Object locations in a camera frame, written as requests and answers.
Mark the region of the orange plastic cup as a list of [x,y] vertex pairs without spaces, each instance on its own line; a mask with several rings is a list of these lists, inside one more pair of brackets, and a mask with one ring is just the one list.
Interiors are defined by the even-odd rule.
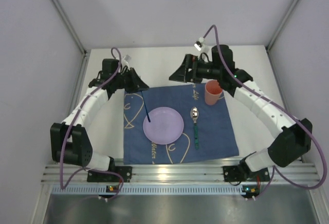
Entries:
[[207,105],[214,105],[220,98],[223,90],[217,80],[208,81],[205,84],[205,102]]

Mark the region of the blue plastic fork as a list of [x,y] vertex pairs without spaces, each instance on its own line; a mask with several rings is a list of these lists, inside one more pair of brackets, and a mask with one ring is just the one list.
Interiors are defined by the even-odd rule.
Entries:
[[146,112],[146,115],[147,115],[147,120],[148,120],[148,122],[150,123],[150,122],[151,122],[151,119],[150,119],[150,116],[149,116],[149,112],[148,112],[148,108],[147,108],[147,103],[146,103],[146,100],[145,100],[145,97],[144,97],[143,91],[141,91],[141,96],[142,96],[142,98],[143,98],[144,109],[145,109],[145,112]]

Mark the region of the metal spoon patterned handle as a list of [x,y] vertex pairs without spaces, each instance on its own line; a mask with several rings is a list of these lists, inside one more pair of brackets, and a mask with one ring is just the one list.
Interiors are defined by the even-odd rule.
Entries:
[[191,108],[190,117],[193,120],[194,126],[194,145],[195,149],[199,149],[199,139],[198,139],[198,126],[197,126],[197,119],[199,117],[199,111],[196,107]]

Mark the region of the purple plastic plate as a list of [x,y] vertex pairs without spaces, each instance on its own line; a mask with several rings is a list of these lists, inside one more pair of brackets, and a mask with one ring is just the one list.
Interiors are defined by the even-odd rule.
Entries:
[[158,107],[149,112],[151,122],[147,117],[143,122],[143,132],[153,143],[168,145],[180,138],[184,130],[181,114],[170,107]]

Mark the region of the blue fish-print cloth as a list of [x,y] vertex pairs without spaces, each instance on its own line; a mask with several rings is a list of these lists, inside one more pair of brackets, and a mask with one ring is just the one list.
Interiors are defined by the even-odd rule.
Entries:
[[225,95],[207,105],[204,84],[125,93],[123,118],[125,164],[179,164],[239,154]]

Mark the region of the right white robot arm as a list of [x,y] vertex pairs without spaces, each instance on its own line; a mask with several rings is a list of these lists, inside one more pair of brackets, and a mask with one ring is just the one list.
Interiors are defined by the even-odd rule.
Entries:
[[169,79],[184,83],[216,80],[224,91],[244,104],[268,128],[274,138],[273,143],[242,159],[239,165],[241,171],[249,174],[271,166],[286,167],[306,154],[311,147],[311,139],[306,132],[312,130],[312,123],[308,119],[295,122],[275,107],[253,78],[235,67],[229,46],[214,46],[211,54],[211,62],[186,54]]

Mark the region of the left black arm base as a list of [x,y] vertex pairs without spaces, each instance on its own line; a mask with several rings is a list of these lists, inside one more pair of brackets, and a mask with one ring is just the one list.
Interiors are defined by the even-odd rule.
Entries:
[[131,166],[116,166],[114,172],[89,170],[87,182],[108,183],[108,182],[129,182],[132,178]]

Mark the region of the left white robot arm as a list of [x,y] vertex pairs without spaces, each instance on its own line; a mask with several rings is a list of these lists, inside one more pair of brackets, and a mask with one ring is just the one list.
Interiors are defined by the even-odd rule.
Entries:
[[134,94],[149,89],[134,68],[121,67],[117,59],[104,59],[102,69],[90,81],[86,94],[60,123],[50,128],[51,154],[55,162],[81,166],[98,171],[113,171],[114,159],[93,150],[87,134],[98,111],[119,89]]

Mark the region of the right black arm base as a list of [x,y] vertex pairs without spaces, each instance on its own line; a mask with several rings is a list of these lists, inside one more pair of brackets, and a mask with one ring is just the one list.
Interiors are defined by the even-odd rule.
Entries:
[[251,172],[244,166],[228,165],[223,166],[224,181],[230,183],[238,182],[268,182],[270,180],[270,173],[267,168],[256,172]]

